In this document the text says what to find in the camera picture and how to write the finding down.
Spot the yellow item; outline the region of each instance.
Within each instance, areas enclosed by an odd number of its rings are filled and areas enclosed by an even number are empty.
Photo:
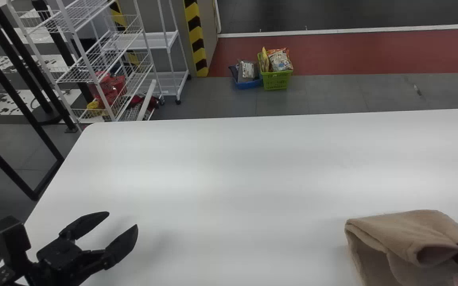
[[[86,106],[87,109],[97,109],[98,108],[98,101],[91,101]]]
[[[269,72],[270,71],[270,60],[268,58],[268,55],[266,53],[266,49],[262,47],[262,57],[260,60],[260,65],[261,65],[261,71],[262,72]]]

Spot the black metal stand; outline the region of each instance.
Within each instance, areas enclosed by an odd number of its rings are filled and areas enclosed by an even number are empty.
[[[59,122],[60,119],[57,118],[58,114],[54,114],[51,106],[45,99],[45,96],[43,96],[42,90],[37,86],[32,76],[27,72],[27,68],[24,66],[24,64],[20,60],[19,56],[13,49],[12,45],[6,38],[5,34],[1,31],[1,28],[0,28],[0,46],[3,49],[3,51],[5,51],[9,60],[15,66],[15,69],[17,70],[17,72],[20,74],[20,76],[22,77],[26,85],[29,87],[29,89],[33,93],[33,96],[35,96],[36,100],[38,101],[38,103],[40,103],[40,106],[43,108],[44,114],[46,116],[43,119],[43,121],[55,122],[55,123]]]
[[[39,14],[42,21],[45,21],[48,18],[50,18],[50,13],[48,12],[47,4],[43,0],[31,0],[31,4],[33,4],[33,7],[36,11],[40,11]],[[68,49],[67,44],[65,44],[65,41],[63,40],[61,35],[58,34],[58,32],[53,33],[53,31],[58,30],[54,21],[47,23],[47,30],[49,31],[50,37],[56,44],[56,47],[58,47],[58,50],[60,51],[62,58],[65,60],[65,63],[67,64],[67,66],[71,67],[75,63],[75,61],[73,60],[72,54],[70,53],[70,50]],[[91,95],[89,87],[87,87],[85,83],[78,83],[78,87],[80,89],[80,92],[82,93],[82,96],[84,96],[86,103],[90,103],[91,101],[93,101],[93,95]]]
[[[43,128],[40,126],[38,121],[35,119],[33,114],[29,109],[27,109],[26,104],[20,98],[19,94],[15,90],[15,88],[12,86],[10,81],[6,78],[5,74],[2,72],[0,69],[0,83],[2,87],[6,90],[8,95],[12,98],[12,100],[15,102],[17,107],[20,109],[22,114],[26,117],[26,119],[29,121],[33,129],[35,129],[36,133],[40,138],[42,139],[43,143],[49,148],[49,150],[52,152],[54,157],[56,158],[56,163],[51,167],[49,172],[45,175],[45,177],[42,179],[42,181],[38,184],[35,190],[31,190],[31,188],[26,184],[26,182],[15,172],[15,170],[12,169],[12,167],[5,161],[0,156],[0,168],[5,172],[5,174],[8,175],[8,177],[11,178],[11,180],[19,186],[19,188],[33,201],[37,201],[40,198],[40,195],[44,192],[45,186],[49,183],[49,181],[53,178],[53,176],[56,174],[58,171],[59,167],[65,160],[61,153],[59,152],[58,148],[54,145],[52,140],[49,138],[47,133],[43,130]]]
[[[56,108],[58,113],[61,115],[63,121],[65,121],[65,124],[67,125],[69,129],[67,131],[72,132],[72,133],[77,132],[77,127],[73,123],[72,119],[70,118],[68,111],[61,104],[60,100],[58,100],[58,96],[56,96],[56,93],[54,93],[54,91],[52,90],[52,87],[49,85],[49,82],[43,75],[42,71],[40,70],[36,62],[33,60],[33,57],[31,57],[31,54],[29,53],[29,51],[26,49],[26,47],[22,43],[22,40],[20,40],[18,34],[16,33],[15,29],[13,29],[12,24],[6,17],[1,7],[0,7],[0,25],[3,28],[3,30],[5,30],[5,33],[7,34],[9,39],[13,42],[14,47],[19,52],[20,56],[22,56],[22,58],[24,59],[24,62],[26,63],[27,67],[29,68],[29,70],[31,70],[31,73],[33,73],[33,76],[38,81],[38,83],[44,90],[45,94],[47,95],[51,103],[54,105],[54,108]]]

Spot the white table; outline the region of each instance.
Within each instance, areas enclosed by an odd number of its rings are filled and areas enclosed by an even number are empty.
[[[95,124],[25,225],[36,259],[81,215],[111,213],[85,249],[138,224],[84,286],[346,286],[345,221],[414,209],[458,221],[458,109]]]

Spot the food package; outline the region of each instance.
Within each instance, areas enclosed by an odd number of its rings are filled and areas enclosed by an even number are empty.
[[[111,89],[110,92],[105,94],[105,99],[107,100],[107,103],[109,103],[109,105],[111,106],[113,105],[117,97],[118,97],[118,91],[115,88]]]
[[[99,72],[96,72],[95,74],[96,74],[96,76],[100,76],[103,73],[104,72],[99,71]],[[106,74],[100,80],[100,87],[102,88],[102,92],[104,94],[107,94],[107,93],[111,92],[111,90],[113,89],[113,80],[111,79],[111,75]],[[98,97],[98,98],[100,97],[100,94],[98,94],[97,86],[94,83],[89,84],[89,91],[91,92],[91,94],[93,94],[93,96],[95,98],[96,97]]]
[[[273,72],[293,70],[287,48],[272,49],[267,52]]]
[[[260,68],[261,72],[269,72],[270,71],[270,60],[268,58],[268,54],[266,53],[266,49],[262,47],[261,57],[260,57]]]
[[[253,81],[259,75],[258,63],[250,60],[238,60],[238,83]]]
[[[116,88],[116,91],[118,91],[118,94],[120,96],[125,95],[127,93],[124,75],[113,77],[113,86]]]
[[[100,96],[98,93],[93,94],[93,96],[98,101],[98,107],[104,108],[105,105],[103,103],[102,96]],[[109,103],[109,106],[111,106],[114,103],[117,97],[118,97],[118,91],[116,90],[116,88],[112,88],[111,90],[105,93],[105,99],[107,100],[107,103]]]

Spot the black metal frame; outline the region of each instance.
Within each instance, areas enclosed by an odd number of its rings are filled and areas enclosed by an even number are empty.
[[[35,10],[40,11],[39,15],[42,21],[45,21],[48,18],[50,18],[50,13],[48,12],[49,8],[47,7],[47,4],[44,2],[44,0],[31,0],[31,4],[35,8]],[[67,47],[67,44],[65,43],[65,41],[59,33],[51,32],[56,29],[56,24],[54,23],[54,21],[47,23],[47,28],[50,29],[49,35],[52,38],[53,42],[56,44],[56,47],[58,48],[58,51],[60,52],[63,60],[65,60],[67,66],[71,67],[75,63],[75,60],[73,59],[72,54],[69,48]],[[91,94],[91,91],[89,91],[89,87],[87,86],[87,84],[78,83],[77,85],[80,89],[80,92],[82,93],[82,96],[84,96],[86,103],[90,103],[91,101],[93,101],[93,95]]]
[[[29,51],[26,49],[24,44],[22,43],[22,40],[18,36],[17,32],[13,28],[12,24],[8,20],[8,18],[5,16],[5,13],[0,7],[0,25],[5,30],[5,33],[8,35],[8,38],[11,40],[13,43],[14,47],[17,49],[18,53],[22,58],[24,59],[24,62],[28,66],[29,70],[31,73],[33,73],[33,76],[35,79],[38,81],[40,84],[40,87],[44,90],[45,94],[53,104],[54,108],[61,114],[61,117],[65,121],[65,124],[69,128],[69,132],[76,132],[77,127],[73,123],[72,119],[70,118],[70,115],[68,114],[68,111],[65,109],[65,107],[62,105],[60,100],[58,100],[58,96],[56,96],[56,93],[52,90],[52,87],[49,85],[49,82],[43,75],[42,71],[36,64],[35,60],[33,60],[33,57],[29,53]]]
[[[5,172],[5,174],[8,175],[8,177],[33,201],[38,201],[40,199],[41,194],[44,192],[45,187],[47,184],[51,181],[51,179],[54,177],[58,169],[60,168],[61,164],[65,160],[63,156],[61,155],[60,151],[58,148],[54,145],[52,140],[49,138],[47,133],[43,130],[43,128],[40,126],[36,118],[33,116],[31,111],[27,108],[26,104],[24,101],[20,98],[19,94],[15,90],[15,88],[12,86],[10,81],[6,78],[5,74],[2,72],[0,69],[0,84],[2,87],[6,90],[8,95],[12,98],[12,100],[15,102],[17,107],[20,109],[22,114],[26,117],[26,119],[29,121],[33,129],[35,129],[36,133],[38,136],[40,136],[40,139],[42,139],[43,143],[49,148],[49,150],[52,152],[54,157],[56,158],[56,162],[54,165],[50,168],[50,170],[47,172],[47,174],[44,176],[42,181],[38,183],[38,186],[32,190],[29,185],[13,170],[13,168],[3,159],[0,155],[0,168]]]

